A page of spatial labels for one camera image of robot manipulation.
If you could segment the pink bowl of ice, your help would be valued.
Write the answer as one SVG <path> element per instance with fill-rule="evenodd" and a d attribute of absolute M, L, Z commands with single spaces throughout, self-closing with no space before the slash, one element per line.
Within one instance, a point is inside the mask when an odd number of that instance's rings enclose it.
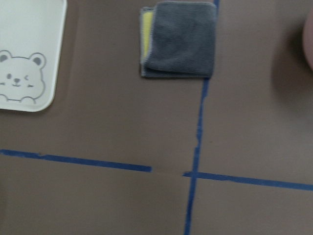
<path fill-rule="evenodd" d="M 302 37 L 303 51 L 306 61 L 311 70 L 313 70 L 313 9 L 308 13 L 303 27 Z"/>

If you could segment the grey and yellow folded cloth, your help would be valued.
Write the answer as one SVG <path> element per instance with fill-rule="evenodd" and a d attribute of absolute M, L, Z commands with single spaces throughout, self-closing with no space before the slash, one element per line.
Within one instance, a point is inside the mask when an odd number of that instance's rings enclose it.
<path fill-rule="evenodd" d="M 162 1 L 140 10 L 140 70 L 146 78 L 210 77 L 217 4 Z"/>

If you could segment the cream bear tray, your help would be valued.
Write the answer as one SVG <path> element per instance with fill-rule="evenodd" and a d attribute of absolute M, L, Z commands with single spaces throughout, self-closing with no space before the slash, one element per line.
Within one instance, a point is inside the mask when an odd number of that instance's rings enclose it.
<path fill-rule="evenodd" d="M 56 90 L 66 0 L 0 2 L 0 107 L 38 112 Z"/>

